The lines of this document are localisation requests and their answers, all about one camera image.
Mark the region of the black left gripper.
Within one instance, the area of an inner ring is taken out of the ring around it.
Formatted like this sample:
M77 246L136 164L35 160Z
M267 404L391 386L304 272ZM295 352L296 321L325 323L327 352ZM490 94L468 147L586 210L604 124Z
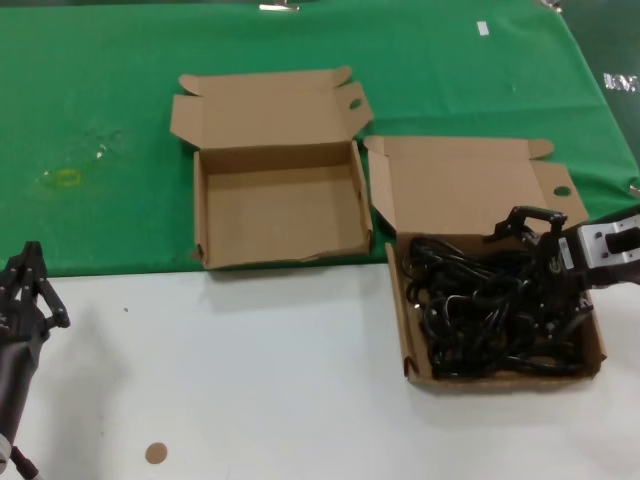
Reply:
M36 296L40 296L50 309L48 318L33 300ZM48 329L70 326L67 309L48 280L38 241L26 242L20 254L7 260L1 271L1 299L2 346L33 339L45 342L50 337Z

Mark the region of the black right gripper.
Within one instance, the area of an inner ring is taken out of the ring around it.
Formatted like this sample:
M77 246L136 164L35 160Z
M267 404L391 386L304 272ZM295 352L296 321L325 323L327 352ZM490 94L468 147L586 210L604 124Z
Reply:
M547 222L550 230L538 234L526 225L528 219ZM592 302L582 298L584 273L577 268L566 235L562 232L568 216L562 212L532 206L515 206L505 220L495 224L485 243L516 238L535 245L534 263L539 283L539 306L546 329L572 329L593 310Z

